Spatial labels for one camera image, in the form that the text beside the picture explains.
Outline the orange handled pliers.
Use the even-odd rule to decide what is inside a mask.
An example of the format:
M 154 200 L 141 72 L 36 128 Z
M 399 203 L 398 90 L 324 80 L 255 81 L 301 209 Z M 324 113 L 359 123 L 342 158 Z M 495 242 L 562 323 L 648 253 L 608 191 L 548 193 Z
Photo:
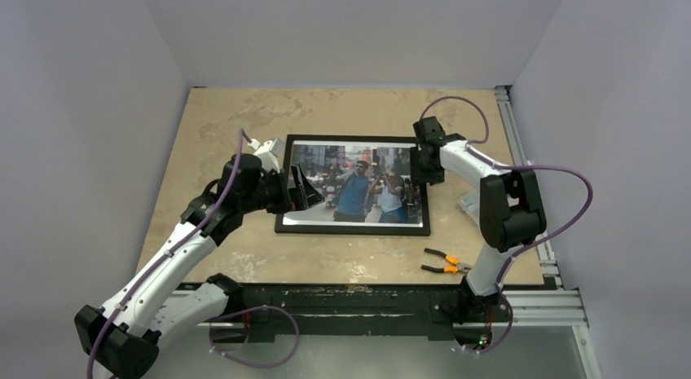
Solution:
M 465 273 L 467 274 L 473 269 L 473 266 L 462 262 L 456 257 L 453 257 L 449 254 L 446 254 L 443 251 L 436 250 L 436 249 L 431 249 L 431 248 L 425 248 L 424 249 L 425 253 L 443 258 L 446 262 L 447 265 L 444 267 L 432 267 L 429 265 L 421 265 L 420 268 L 424 271 L 432 272 L 432 273 L 439 273 L 439 274 L 444 274 L 444 273 L 450 273 L 450 274 L 457 274 L 457 273 Z

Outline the aluminium rail right side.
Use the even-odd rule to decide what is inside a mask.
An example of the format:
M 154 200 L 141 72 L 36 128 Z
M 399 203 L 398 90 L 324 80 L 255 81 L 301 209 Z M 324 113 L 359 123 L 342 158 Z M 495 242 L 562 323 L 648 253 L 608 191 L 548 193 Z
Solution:
M 511 160 L 515 165 L 532 165 L 533 159 L 528 150 L 526 131 L 519 124 L 517 110 L 514 107 L 511 86 L 496 86 L 494 88 L 495 101 L 503 124 L 505 137 L 508 141 Z M 541 286 L 519 284 L 518 289 L 546 289 L 561 290 L 564 288 L 555 250 L 550 241 L 536 245 L 530 251 L 521 254 L 514 262 L 512 270 L 517 269 L 518 260 L 535 259 L 542 278 Z

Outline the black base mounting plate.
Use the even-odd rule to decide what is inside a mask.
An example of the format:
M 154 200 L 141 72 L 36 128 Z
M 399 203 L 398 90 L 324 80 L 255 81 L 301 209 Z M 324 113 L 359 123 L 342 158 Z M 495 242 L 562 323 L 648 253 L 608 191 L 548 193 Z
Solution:
M 478 343 L 509 319 L 505 296 L 472 298 L 461 284 L 245 284 L 210 321 L 250 342 L 299 333 Z

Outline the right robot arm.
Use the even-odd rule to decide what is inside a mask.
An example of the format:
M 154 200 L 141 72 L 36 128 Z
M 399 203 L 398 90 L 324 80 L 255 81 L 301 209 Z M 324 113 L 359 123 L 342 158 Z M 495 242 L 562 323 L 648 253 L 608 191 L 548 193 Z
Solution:
M 513 257 L 546 230 L 547 219 L 534 172 L 501 165 L 459 134 L 447 134 L 436 117 L 415 122 L 412 182 L 443 183 L 447 173 L 478 192 L 478 226 L 484 239 L 478 259 L 460 284 L 457 307 L 475 320 L 500 298 Z

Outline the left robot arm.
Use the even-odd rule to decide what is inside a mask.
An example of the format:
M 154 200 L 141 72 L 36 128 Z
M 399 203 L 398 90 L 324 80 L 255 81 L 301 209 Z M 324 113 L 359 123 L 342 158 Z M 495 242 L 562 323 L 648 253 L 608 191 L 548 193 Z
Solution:
M 251 308 L 243 287 L 223 275 L 210 276 L 176 302 L 169 296 L 184 277 L 243 223 L 244 216 L 303 211 L 322 203 L 299 165 L 288 172 L 261 157 L 236 153 L 220 178 L 190 201 L 167 241 L 149 262 L 101 306 L 83 306 L 74 322 L 89 355 L 86 375 L 101 367 L 109 378 L 140 378 L 161 350 L 206 320 L 248 324 Z

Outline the aluminium rail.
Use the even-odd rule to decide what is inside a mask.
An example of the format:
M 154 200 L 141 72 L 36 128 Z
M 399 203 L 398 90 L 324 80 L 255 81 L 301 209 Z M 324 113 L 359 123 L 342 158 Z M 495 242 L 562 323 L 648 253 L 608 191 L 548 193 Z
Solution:
M 511 160 L 515 165 L 532 165 L 533 159 L 528 150 L 526 131 L 519 124 L 517 110 L 514 107 L 511 86 L 496 86 L 494 88 L 495 101 L 503 124 L 505 137 L 508 141 Z M 546 289 L 561 290 L 564 288 L 555 250 L 550 241 L 536 245 L 530 251 L 521 254 L 514 262 L 512 270 L 517 269 L 518 260 L 535 259 L 542 278 L 541 286 L 519 284 L 518 289 Z
M 402 285 L 371 288 L 268 288 L 246 294 L 245 303 L 257 311 L 232 319 L 200 322 L 206 328 L 257 331 L 261 326 L 289 326 L 287 311 L 305 334 L 418 334 L 450 328 L 515 326 L 578 326 L 587 323 L 576 291 L 509 290 L 498 304 L 460 315 L 450 285 L 413 288 Z

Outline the aluminium rail front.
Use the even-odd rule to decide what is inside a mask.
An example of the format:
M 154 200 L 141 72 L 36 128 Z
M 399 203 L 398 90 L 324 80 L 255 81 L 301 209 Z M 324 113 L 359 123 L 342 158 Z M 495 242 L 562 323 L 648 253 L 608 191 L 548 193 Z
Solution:
M 402 285 L 371 288 L 268 288 L 246 294 L 245 303 L 257 311 L 232 319 L 200 322 L 206 328 L 257 331 L 261 326 L 289 326 L 287 311 L 305 334 L 418 334 L 450 328 L 515 326 L 578 326 L 587 323 L 576 291 L 509 290 L 498 304 L 460 315 L 450 285 L 413 288 Z

